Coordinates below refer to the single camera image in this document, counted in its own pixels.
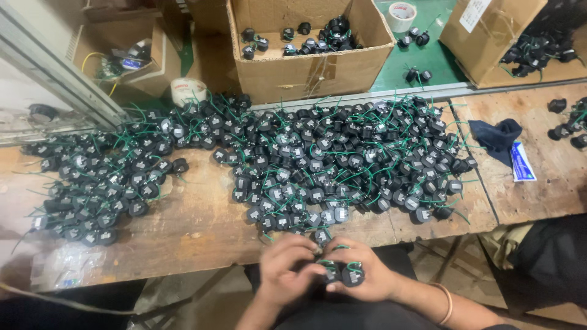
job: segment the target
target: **tape roll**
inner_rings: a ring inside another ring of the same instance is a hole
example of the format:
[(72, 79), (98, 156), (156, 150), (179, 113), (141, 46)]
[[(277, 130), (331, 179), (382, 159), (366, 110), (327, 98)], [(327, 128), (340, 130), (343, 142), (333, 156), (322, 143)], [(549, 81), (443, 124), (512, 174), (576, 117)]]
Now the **tape roll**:
[(404, 33), (410, 29), (417, 14), (416, 7), (406, 2), (395, 2), (389, 6), (386, 15), (387, 24), (392, 32)]
[(178, 107), (190, 101), (196, 102), (206, 99), (206, 84), (193, 78), (176, 78), (171, 82), (171, 98)]

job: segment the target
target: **hand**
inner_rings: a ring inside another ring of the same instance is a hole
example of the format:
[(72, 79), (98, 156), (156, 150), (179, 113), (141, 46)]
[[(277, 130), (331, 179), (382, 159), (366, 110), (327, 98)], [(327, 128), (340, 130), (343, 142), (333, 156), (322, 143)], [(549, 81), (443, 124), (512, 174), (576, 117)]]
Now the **hand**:
[(300, 260), (314, 259), (318, 245), (294, 234), (285, 234), (261, 256), (261, 286), (257, 297), (266, 304), (283, 307), (300, 297), (316, 274), (326, 274), (326, 268), (309, 264), (299, 272), (290, 269)]
[[(350, 248), (339, 248), (338, 245), (347, 245)], [(352, 261), (361, 263), (365, 272), (365, 280), (360, 285), (349, 288), (342, 282), (330, 283), (326, 286), (329, 292), (340, 292), (362, 301), (382, 301), (394, 299), (399, 282), (404, 279), (396, 272), (389, 270), (367, 245), (350, 240), (346, 237), (335, 237), (324, 249), (324, 259), (340, 261), (348, 264)]]

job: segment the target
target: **green floor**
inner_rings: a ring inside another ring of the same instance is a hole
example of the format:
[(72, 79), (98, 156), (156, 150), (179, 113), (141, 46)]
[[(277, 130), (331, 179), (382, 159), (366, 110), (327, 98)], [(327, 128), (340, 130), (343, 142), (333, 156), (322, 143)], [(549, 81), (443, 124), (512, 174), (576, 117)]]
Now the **green floor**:
[[(394, 2), (396, 1), (376, 1), (376, 5), (385, 15), (389, 10), (389, 6)], [(454, 56), (450, 50), (438, 42), (442, 28), (448, 21), (457, 0), (406, 0), (405, 2), (414, 5), (417, 9), (418, 14), (412, 24), (413, 26), (424, 31), (435, 21), (439, 14), (439, 20), (442, 21), (443, 26), (436, 23), (432, 24), (429, 30), (430, 42), (426, 46), (419, 47), (415, 43), (406, 49), (400, 49), (396, 46), (387, 61), (385, 61), (370, 92), (420, 86), (418, 82), (407, 83), (405, 80), (408, 70), (406, 65), (416, 67), (420, 71), (430, 70), (432, 72), (432, 80), (425, 83), (424, 86), (468, 81), (455, 64)], [(394, 33), (394, 35), (396, 38), (401, 38), (405, 33)]]

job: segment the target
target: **cardboard box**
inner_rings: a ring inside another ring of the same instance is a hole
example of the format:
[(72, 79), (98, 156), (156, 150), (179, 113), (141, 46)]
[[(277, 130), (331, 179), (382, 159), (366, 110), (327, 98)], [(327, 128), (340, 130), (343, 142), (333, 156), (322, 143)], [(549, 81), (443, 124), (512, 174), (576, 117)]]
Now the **cardboard box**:
[[(367, 92), (395, 45), (372, 0), (228, 0), (227, 8), (238, 78), (243, 93), (255, 104)], [(312, 25), (309, 35), (292, 41), (299, 48), (307, 38), (318, 40), (320, 28), (341, 14), (364, 49), (282, 56), (284, 28), (297, 30), (302, 22)], [(241, 58), (245, 44), (240, 32), (245, 28), (269, 39), (269, 50), (256, 52), (253, 60)]]
[(187, 78), (198, 79), (213, 93), (241, 93), (226, 0), (185, 0), (194, 21), (191, 44), (194, 63)]
[[(551, 60), (542, 72), (542, 80), (539, 72), (530, 73), (525, 78), (512, 78), (500, 67), (501, 58), (546, 3), (547, 0), (491, 1), (469, 33), (460, 22), (469, 0), (459, 0), (440, 35), (440, 41), (452, 51), (465, 75), (478, 88), (587, 77), (587, 69), (579, 60), (569, 63)], [(578, 29), (573, 36), (575, 51), (579, 56), (587, 58), (587, 26)], [(518, 65), (510, 63), (501, 66), (511, 72)]]
[(129, 21), (155, 17), (176, 51), (183, 49), (186, 18), (176, 1), (169, 0), (90, 0), (82, 8), (89, 23)]
[[(149, 64), (138, 70), (125, 72), (120, 79), (106, 81), (95, 79), (95, 82), (106, 93), (109, 93), (114, 83), (117, 83), (112, 94), (112, 99), (117, 103), (161, 97), (169, 90), (171, 81), (180, 77), (181, 61), (155, 18), (82, 26), (73, 55), (73, 64), (81, 70), (83, 61), (92, 52), (111, 54), (112, 49), (128, 50), (135, 43), (146, 38), (153, 40)], [(83, 73), (94, 79), (100, 61), (100, 56), (89, 57)]]

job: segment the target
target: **wooden workbench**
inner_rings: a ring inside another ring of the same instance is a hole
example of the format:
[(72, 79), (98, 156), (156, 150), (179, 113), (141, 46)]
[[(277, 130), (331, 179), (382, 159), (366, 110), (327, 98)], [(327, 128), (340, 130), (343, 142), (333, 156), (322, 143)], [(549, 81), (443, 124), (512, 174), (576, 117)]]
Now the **wooden workbench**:
[[(580, 200), (579, 186), (585, 185), (585, 171), (579, 170), (582, 169), (580, 164), (585, 163), (585, 154), (570, 146), (568, 140), (556, 143), (548, 140), (546, 129), (562, 122), (563, 117), (548, 113), (546, 103), (561, 96), (574, 102), (587, 96), (587, 87), (561, 86), (516, 93), (523, 95), (523, 98), (512, 98), (515, 93), (503, 93), (452, 101), (467, 104), (454, 107), (460, 120), (481, 119), (496, 123), (508, 117), (516, 119), (524, 127), (521, 140), (539, 181), (514, 184), (511, 169), (495, 163), (497, 161), (487, 157), (484, 150), (469, 148), (462, 150), (460, 157), (465, 158), (468, 151), (472, 152), (480, 163), (481, 178), (476, 171), (471, 171), (464, 174), (462, 180), (482, 180), (465, 183), (464, 200), (459, 200), (453, 207), (465, 214), (471, 225), (457, 215), (448, 220), (413, 224), (408, 214), (396, 208), (377, 215), (361, 214), (352, 207), (350, 220), (334, 225), (331, 233), (375, 247), (490, 231), (498, 225), (490, 200), (501, 223), (585, 212), (584, 203), (573, 202)], [(488, 100), (491, 100), (491, 107), (484, 105)], [(525, 105), (530, 106), (529, 110), (524, 108)], [(443, 113), (443, 120), (446, 123), (455, 121), (449, 107)], [(467, 125), (457, 123), (450, 125), (447, 131), (456, 132), (457, 129), (460, 129), (461, 136), (468, 132)], [(530, 138), (536, 138), (539, 143), (527, 142)], [(469, 138), (468, 143), (475, 142)], [(549, 146), (548, 149), (539, 148), (544, 143)], [(37, 164), (24, 165), (38, 158), (22, 156), (17, 148), (2, 149), (0, 155), (0, 191), (3, 192), (0, 207), (9, 210), (3, 225), (22, 234), (30, 226), (30, 218), (22, 218), (23, 215), (29, 214), (32, 206), (40, 205), (44, 199), (44, 196), (26, 191), (26, 188), (41, 191), (42, 184), (50, 180), (10, 172), (37, 171)], [(257, 262), (261, 249), (269, 241), (259, 236), (256, 225), (245, 220), (247, 206), (231, 199), (230, 191), (234, 187), (231, 168), (217, 164), (211, 158), (211, 152), (206, 150), (177, 150), (171, 158), (179, 157), (186, 158), (191, 167), (183, 175), (187, 184), (169, 176), (162, 187), (162, 194), (169, 195), (152, 201), (149, 215), (123, 219), (119, 224), (120, 239), (117, 244), (88, 249), (81, 243), (68, 243), (37, 255), (32, 276), (33, 289), (47, 291)], [(547, 157), (552, 161), (555, 161), (554, 158), (561, 160), (553, 164), (545, 160)], [(482, 183), (490, 198), (487, 198)], [(541, 196), (555, 200), (540, 200)], [(458, 196), (451, 196), (449, 203), (456, 198)]]
[[(487, 155), (485, 150), (469, 148), (479, 163), (479, 172), (493, 203), (500, 224), (562, 217), (587, 212), (587, 153), (571, 145), (570, 138), (553, 141), (546, 135), (568, 116), (549, 112), (552, 99), (567, 99), (568, 108), (587, 96), (587, 83), (527, 89), (516, 92), (487, 94), (452, 99), (461, 121), (482, 120), (495, 125), (512, 118), (523, 131), (519, 141), (537, 181), (514, 182), (512, 170)], [(466, 124), (460, 125), (464, 134)], [(478, 146), (469, 138), (467, 144)]]

